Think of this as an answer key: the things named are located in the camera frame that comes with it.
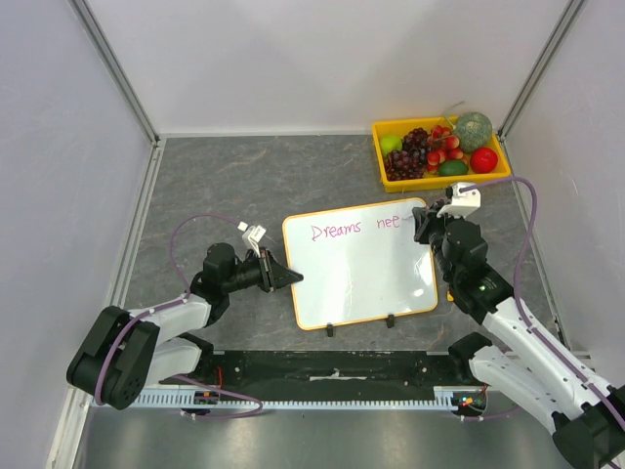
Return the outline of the orange framed whiteboard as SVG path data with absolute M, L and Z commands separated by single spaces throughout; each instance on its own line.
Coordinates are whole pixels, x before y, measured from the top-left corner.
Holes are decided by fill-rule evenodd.
M 303 330 L 427 313 L 438 305 L 431 249 L 403 221 L 418 197 L 294 215 L 282 224 Z

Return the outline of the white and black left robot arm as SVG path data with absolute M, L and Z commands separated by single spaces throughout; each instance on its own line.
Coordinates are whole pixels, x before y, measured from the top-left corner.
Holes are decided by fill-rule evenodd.
M 188 291 L 145 310 L 108 306 L 101 310 L 69 363 L 67 383 L 99 405 L 122 410 L 144 386 L 183 375 L 203 384 L 214 361 L 190 334 L 214 324 L 229 307 L 229 296 L 257 287 L 265 293 L 300 282 L 304 276 L 280 265 L 265 247 L 240 259 L 227 243 L 207 249 L 202 269 Z

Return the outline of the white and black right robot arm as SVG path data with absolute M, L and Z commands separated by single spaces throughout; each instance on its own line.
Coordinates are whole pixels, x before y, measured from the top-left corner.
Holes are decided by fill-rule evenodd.
M 416 207 L 414 239 L 430 246 L 454 304 L 502 341 L 509 359 L 479 333 L 454 343 L 447 372 L 456 383 L 494 387 L 533 416 L 573 468 L 615 467 L 624 452 L 624 390 L 580 361 L 533 315 L 486 260 L 478 225 L 442 202 Z

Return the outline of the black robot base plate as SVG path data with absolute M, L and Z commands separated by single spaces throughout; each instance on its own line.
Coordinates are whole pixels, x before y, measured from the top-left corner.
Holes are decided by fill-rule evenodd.
M 436 386 L 481 387 L 447 354 L 406 351 L 213 352 L 190 376 L 264 402 L 430 400 Z

